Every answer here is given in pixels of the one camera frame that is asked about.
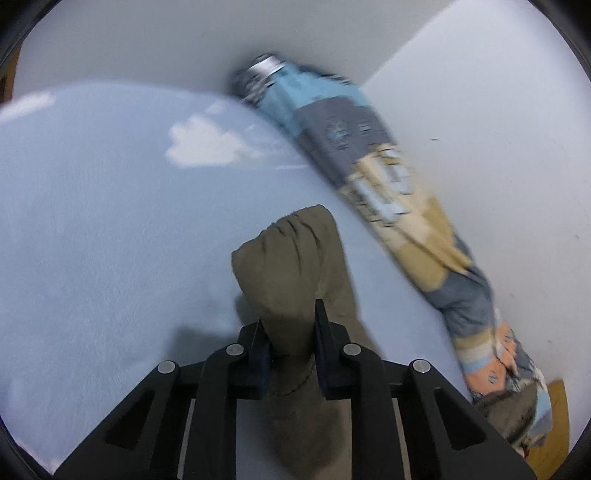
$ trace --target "white wall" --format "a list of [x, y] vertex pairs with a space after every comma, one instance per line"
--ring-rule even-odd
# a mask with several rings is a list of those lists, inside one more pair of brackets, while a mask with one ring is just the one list
[[591, 415], [591, 83], [526, 0], [459, 0], [365, 85], [490, 277], [571, 443]]
[[15, 95], [83, 79], [225, 92], [277, 51], [364, 82], [451, 0], [62, 0], [24, 41]]

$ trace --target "patterned fabric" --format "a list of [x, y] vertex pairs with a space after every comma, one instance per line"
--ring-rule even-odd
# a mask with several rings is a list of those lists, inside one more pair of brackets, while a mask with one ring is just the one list
[[[477, 408], [486, 405], [481, 412], [491, 422], [506, 423], [514, 412], [510, 432], [506, 425], [495, 427], [516, 449], [543, 441], [552, 413], [542, 373], [495, 310], [488, 280], [443, 208], [406, 164], [361, 91], [289, 62], [273, 65], [272, 73], [246, 70], [247, 82], [240, 83], [238, 75], [237, 92], [299, 143], [441, 311]], [[533, 383], [537, 396], [525, 395]], [[512, 406], [499, 415], [507, 405]]]

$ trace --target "metal screw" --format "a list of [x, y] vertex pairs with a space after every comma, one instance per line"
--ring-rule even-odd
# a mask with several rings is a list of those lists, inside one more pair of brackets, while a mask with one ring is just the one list
[[420, 358], [419, 360], [415, 360], [413, 362], [413, 368], [420, 374], [426, 374], [429, 370], [431, 370], [431, 364]]
[[226, 353], [232, 356], [242, 355], [244, 353], [244, 347], [240, 345], [240, 343], [233, 343], [228, 345], [228, 348], [226, 348]]
[[165, 360], [164, 362], [160, 362], [158, 366], [158, 371], [161, 374], [169, 374], [170, 372], [173, 372], [175, 368], [176, 365], [174, 364], [174, 362], [171, 362], [170, 360]]
[[361, 353], [361, 347], [357, 343], [347, 343], [343, 347], [343, 352], [350, 356], [359, 355]]

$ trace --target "light blue table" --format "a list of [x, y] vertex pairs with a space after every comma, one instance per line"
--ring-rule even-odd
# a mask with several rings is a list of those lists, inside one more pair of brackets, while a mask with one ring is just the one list
[[[54, 470], [163, 359], [201, 361], [252, 313], [230, 252], [321, 203], [389, 360], [465, 386], [440, 315], [280, 132], [237, 101], [88, 83], [0, 111], [0, 414]], [[238, 478], [288, 478], [258, 407]]]

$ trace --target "brown fabric bag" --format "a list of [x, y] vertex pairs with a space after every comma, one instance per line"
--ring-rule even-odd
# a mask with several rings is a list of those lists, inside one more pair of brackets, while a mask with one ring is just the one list
[[320, 392], [315, 299], [351, 341], [375, 345], [357, 318], [335, 220], [322, 205], [292, 213], [233, 252], [232, 268], [280, 356], [267, 394], [278, 457], [298, 479], [350, 478], [350, 402], [326, 401]]

